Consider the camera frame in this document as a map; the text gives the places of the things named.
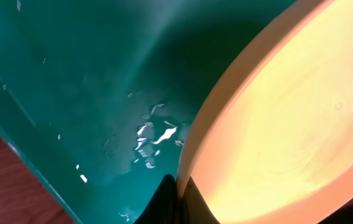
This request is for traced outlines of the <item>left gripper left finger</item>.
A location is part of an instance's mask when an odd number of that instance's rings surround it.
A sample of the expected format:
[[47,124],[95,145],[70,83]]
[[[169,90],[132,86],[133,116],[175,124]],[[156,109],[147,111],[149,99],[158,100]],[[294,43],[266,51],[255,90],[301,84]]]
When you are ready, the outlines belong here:
[[176,207],[177,184],[174,176],[167,174],[134,224],[174,224]]

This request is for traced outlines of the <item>light green plate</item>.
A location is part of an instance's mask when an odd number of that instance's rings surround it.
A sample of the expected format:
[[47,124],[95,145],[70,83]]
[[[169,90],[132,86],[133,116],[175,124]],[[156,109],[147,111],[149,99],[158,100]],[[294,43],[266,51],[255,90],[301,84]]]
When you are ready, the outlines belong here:
[[235,58],[181,152],[219,223],[319,223],[353,198],[353,0],[297,1]]

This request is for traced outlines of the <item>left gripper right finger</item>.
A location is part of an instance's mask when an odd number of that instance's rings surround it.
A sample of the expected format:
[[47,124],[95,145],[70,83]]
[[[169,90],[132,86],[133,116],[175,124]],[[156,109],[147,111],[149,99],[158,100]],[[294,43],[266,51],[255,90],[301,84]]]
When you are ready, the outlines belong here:
[[182,224],[219,224],[190,177],[181,199]]

